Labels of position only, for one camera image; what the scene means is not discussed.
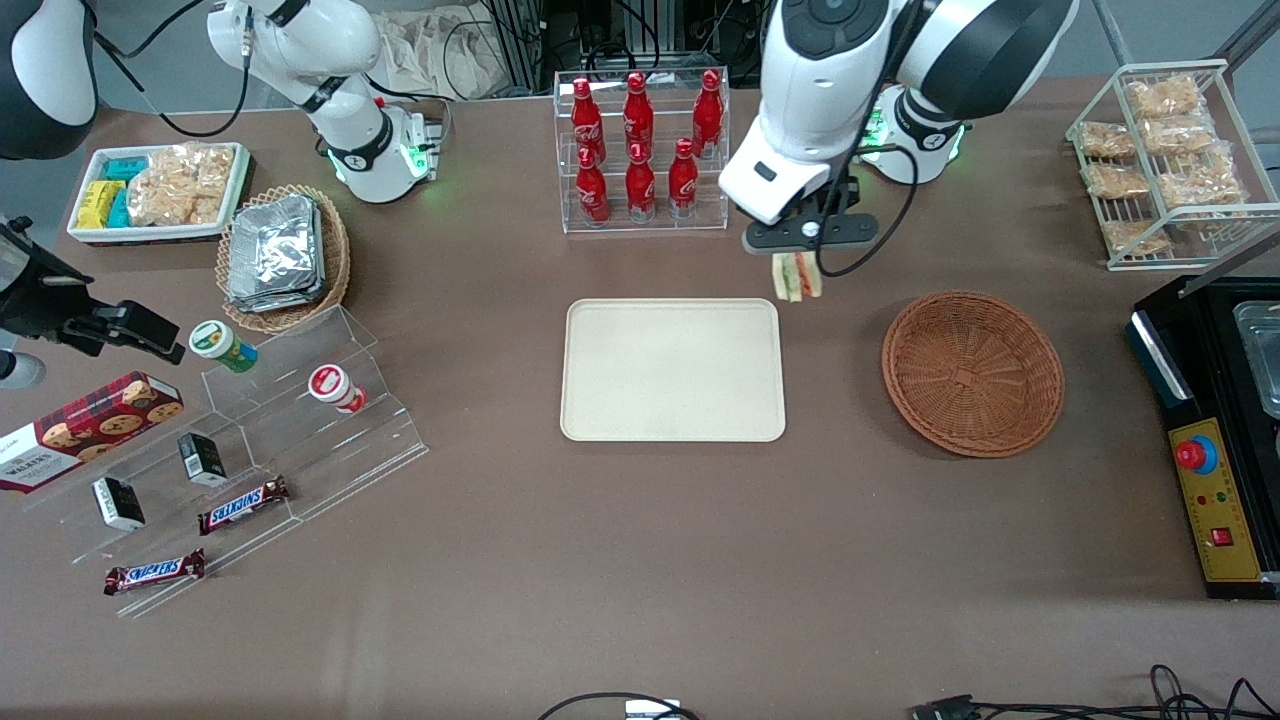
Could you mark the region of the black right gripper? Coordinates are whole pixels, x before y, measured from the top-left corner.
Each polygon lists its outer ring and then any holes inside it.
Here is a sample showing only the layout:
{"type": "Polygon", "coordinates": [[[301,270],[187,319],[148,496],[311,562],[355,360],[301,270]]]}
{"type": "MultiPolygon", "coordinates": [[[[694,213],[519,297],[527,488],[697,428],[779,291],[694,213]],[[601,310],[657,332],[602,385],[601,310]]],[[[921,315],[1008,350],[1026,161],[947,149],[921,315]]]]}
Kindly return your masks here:
{"type": "Polygon", "coordinates": [[[99,357],[105,345],[131,347],[172,365],[186,355],[180,328],[132,300],[96,307],[93,277],[29,240],[28,217],[3,218],[1,327],[28,340],[65,345],[99,357]],[[97,324],[102,340],[92,337],[97,324]]]}

